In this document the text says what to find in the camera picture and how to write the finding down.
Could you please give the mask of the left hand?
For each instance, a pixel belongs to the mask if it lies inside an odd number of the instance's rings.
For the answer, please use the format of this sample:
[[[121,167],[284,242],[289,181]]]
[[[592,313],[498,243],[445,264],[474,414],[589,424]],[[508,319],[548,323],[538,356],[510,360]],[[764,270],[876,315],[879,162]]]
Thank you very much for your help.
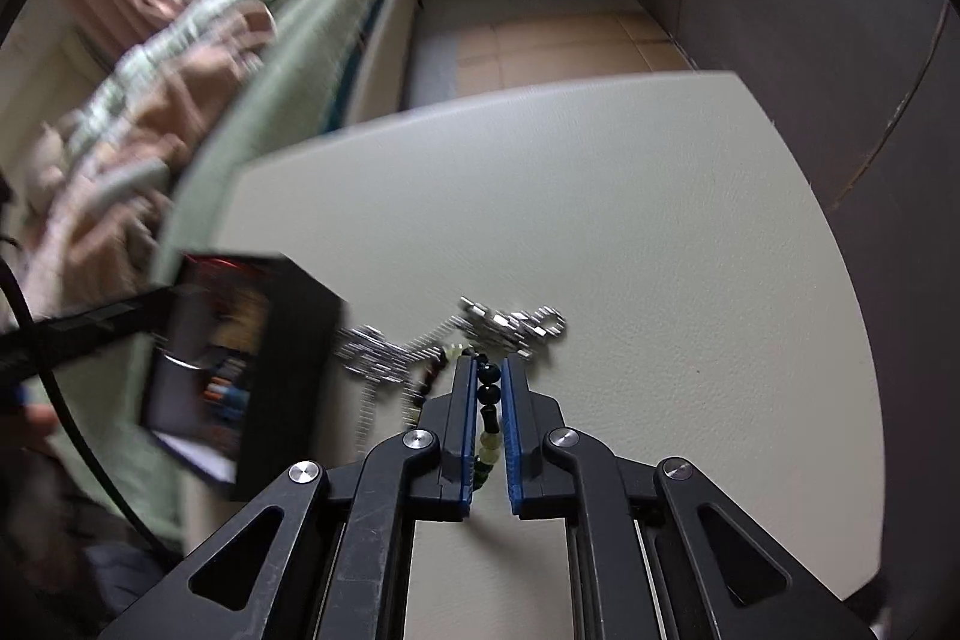
[[[59,416],[50,404],[25,404],[23,419],[26,431],[33,437],[46,438],[59,429]]]

